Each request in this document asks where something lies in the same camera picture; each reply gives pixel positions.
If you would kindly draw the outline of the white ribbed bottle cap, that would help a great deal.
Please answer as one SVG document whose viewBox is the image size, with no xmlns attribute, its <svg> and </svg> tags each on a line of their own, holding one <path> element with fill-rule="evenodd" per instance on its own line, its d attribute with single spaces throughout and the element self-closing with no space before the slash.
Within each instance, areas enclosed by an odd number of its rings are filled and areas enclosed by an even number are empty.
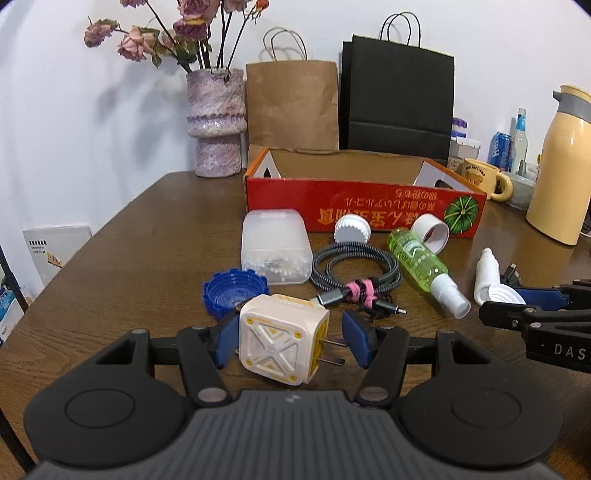
<svg viewBox="0 0 591 480">
<path fill-rule="evenodd" d="M 365 218 L 356 214 L 346 214 L 335 223 L 335 243 L 356 242 L 367 244 L 372 228 Z"/>
</svg>

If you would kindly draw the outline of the red orange cardboard box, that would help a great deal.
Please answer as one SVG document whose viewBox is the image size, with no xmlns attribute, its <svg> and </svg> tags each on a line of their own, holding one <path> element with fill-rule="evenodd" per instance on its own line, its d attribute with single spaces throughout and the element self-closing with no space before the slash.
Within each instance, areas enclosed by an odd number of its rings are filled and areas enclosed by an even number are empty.
<svg viewBox="0 0 591 480">
<path fill-rule="evenodd" d="M 453 236 L 472 238 L 487 195 L 438 162 L 414 156 L 342 150 L 301 153 L 249 148 L 245 203 L 251 210 L 293 209 L 310 232 L 329 232 L 347 214 L 374 231 L 411 227 L 424 214 Z"/>
</svg>

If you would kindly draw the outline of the white cylindrical cap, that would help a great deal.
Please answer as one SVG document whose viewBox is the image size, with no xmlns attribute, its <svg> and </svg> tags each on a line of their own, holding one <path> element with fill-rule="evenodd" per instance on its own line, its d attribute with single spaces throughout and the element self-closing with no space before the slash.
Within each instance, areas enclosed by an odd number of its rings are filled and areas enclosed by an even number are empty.
<svg viewBox="0 0 591 480">
<path fill-rule="evenodd" d="M 429 213 L 419 216 L 413 223 L 411 231 L 434 254 L 441 253 L 450 239 L 448 225 Z"/>
</svg>

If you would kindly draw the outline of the blue ribbed plastic cap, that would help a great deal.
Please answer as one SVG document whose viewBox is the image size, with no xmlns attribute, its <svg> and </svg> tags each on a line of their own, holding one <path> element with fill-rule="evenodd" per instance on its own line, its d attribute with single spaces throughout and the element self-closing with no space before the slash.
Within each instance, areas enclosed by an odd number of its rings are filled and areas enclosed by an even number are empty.
<svg viewBox="0 0 591 480">
<path fill-rule="evenodd" d="M 266 277 L 257 275 L 253 270 L 231 268 L 217 272 L 202 285 L 202 301 L 207 314 L 215 321 L 224 318 L 235 306 L 269 293 Z"/>
</svg>

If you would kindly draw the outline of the dried pink roses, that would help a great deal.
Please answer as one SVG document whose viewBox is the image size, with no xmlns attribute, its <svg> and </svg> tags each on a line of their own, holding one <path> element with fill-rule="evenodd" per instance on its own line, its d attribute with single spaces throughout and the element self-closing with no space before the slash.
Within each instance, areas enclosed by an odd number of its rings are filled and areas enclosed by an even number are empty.
<svg viewBox="0 0 591 480">
<path fill-rule="evenodd" d="M 97 48 L 107 38 L 119 34 L 117 53 L 123 58 L 132 62 L 149 59 L 159 67 L 163 58 L 170 57 L 190 73 L 195 68 L 228 70 L 246 25 L 259 20 L 270 3 L 266 0 L 177 1 L 179 17 L 170 28 L 147 0 L 122 1 L 120 5 L 147 8 L 156 25 L 124 29 L 113 19 L 90 19 L 83 35 L 86 47 Z"/>
</svg>

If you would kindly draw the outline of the yellow bear mug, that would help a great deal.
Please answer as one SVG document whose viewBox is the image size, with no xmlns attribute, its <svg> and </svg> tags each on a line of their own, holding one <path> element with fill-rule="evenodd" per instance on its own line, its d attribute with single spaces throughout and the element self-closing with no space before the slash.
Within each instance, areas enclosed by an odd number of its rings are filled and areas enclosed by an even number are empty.
<svg viewBox="0 0 591 480">
<path fill-rule="evenodd" d="M 506 202 L 514 193 L 514 185 L 509 176 L 489 163 L 465 159 L 462 177 L 485 192 L 488 200 Z"/>
</svg>

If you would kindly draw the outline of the purple white small container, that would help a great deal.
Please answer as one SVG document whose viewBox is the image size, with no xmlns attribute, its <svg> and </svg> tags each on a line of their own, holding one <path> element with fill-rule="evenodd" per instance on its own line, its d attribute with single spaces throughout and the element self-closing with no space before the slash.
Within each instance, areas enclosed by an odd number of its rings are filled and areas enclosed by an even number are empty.
<svg viewBox="0 0 591 480">
<path fill-rule="evenodd" d="M 459 117 L 452 118 L 451 136 L 457 138 L 468 137 L 468 122 Z"/>
</svg>

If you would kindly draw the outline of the black metal stand leg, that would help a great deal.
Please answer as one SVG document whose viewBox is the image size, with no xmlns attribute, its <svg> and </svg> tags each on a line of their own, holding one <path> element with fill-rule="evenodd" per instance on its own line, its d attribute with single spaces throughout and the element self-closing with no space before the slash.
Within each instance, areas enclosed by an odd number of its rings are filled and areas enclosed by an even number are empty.
<svg viewBox="0 0 591 480">
<path fill-rule="evenodd" d="M 21 310 L 25 313 L 28 309 L 28 303 L 22 293 L 20 285 L 16 279 L 16 276 L 12 272 L 6 256 L 4 254 L 3 249 L 0 247 L 0 263 L 1 269 L 3 272 L 3 280 L 1 281 L 2 285 L 7 286 L 14 294 L 16 301 L 18 302 Z"/>
</svg>

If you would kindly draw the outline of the clear glass bottle blue label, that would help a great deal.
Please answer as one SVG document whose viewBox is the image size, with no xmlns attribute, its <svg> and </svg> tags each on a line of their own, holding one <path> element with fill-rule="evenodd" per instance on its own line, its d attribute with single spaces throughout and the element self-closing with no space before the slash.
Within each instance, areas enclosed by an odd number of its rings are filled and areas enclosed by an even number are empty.
<svg viewBox="0 0 591 480">
<path fill-rule="evenodd" d="M 519 108 L 515 122 L 511 151 L 511 172 L 524 176 L 527 170 L 529 141 L 526 134 L 526 109 Z"/>
</svg>

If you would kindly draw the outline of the blue white boxes on floor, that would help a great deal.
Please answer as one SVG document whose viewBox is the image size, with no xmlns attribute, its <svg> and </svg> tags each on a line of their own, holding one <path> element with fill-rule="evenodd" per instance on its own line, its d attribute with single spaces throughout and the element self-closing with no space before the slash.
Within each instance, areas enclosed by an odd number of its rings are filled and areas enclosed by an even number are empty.
<svg viewBox="0 0 591 480">
<path fill-rule="evenodd" d="M 0 298 L 0 346 L 8 340 L 23 315 L 14 292 L 8 287 L 6 275 L 3 275 Z"/>
</svg>

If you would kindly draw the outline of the translucent cotton swab box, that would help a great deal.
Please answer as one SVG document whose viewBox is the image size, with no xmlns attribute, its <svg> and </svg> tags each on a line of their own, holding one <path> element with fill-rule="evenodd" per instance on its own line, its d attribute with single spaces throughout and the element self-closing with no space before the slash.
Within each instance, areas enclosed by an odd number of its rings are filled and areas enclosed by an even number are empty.
<svg viewBox="0 0 591 480">
<path fill-rule="evenodd" d="M 242 222 L 243 270 L 270 285 L 298 285 L 311 277 L 312 252 L 300 213 L 293 209 L 252 210 Z"/>
</svg>

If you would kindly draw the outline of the small white bottle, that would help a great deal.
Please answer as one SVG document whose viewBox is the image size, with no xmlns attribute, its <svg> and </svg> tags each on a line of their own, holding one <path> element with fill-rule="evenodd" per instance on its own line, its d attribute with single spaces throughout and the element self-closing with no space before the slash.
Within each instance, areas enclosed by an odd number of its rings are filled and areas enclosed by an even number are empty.
<svg viewBox="0 0 591 480">
<path fill-rule="evenodd" d="M 526 304 L 515 289 L 501 283 L 500 265 L 491 248 L 482 250 L 476 265 L 474 300 L 479 306 L 487 301 Z"/>
</svg>

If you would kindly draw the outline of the white yellow charger cube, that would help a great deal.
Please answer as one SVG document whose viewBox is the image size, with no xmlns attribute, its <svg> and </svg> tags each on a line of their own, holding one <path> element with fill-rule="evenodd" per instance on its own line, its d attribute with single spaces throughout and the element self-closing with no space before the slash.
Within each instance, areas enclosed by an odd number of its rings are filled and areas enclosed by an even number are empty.
<svg viewBox="0 0 591 480">
<path fill-rule="evenodd" d="M 252 373 L 290 386 L 308 384 L 322 363 L 345 360 L 325 354 L 329 310 L 303 299 L 262 294 L 239 312 L 238 357 Z"/>
</svg>

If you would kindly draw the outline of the green spray bottle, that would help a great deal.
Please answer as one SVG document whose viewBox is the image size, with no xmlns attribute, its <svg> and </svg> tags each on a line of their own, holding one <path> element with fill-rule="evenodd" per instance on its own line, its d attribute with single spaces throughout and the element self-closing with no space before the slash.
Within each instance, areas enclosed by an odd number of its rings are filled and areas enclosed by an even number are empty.
<svg viewBox="0 0 591 480">
<path fill-rule="evenodd" d="M 456 319 L 463 319 L 470 313 L 471 302 L 449 275 L 447 266 L 413 232 L 394 229 L 389 235 L 388 247 L 419 287 Z"/>
</svg>

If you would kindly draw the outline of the yellow thermos jug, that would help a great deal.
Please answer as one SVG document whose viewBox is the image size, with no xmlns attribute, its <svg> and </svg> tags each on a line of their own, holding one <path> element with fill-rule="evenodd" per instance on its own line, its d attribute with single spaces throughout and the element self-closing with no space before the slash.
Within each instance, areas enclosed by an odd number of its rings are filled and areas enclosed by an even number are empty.
<svg viewBox="0 0 591 480">
<path fill-rule="evenodd" d="M 526 220 L 547 237 L 577 244 L 590 202 L 590 94 L 563 85 L 546 133 Z"/>
</svg>

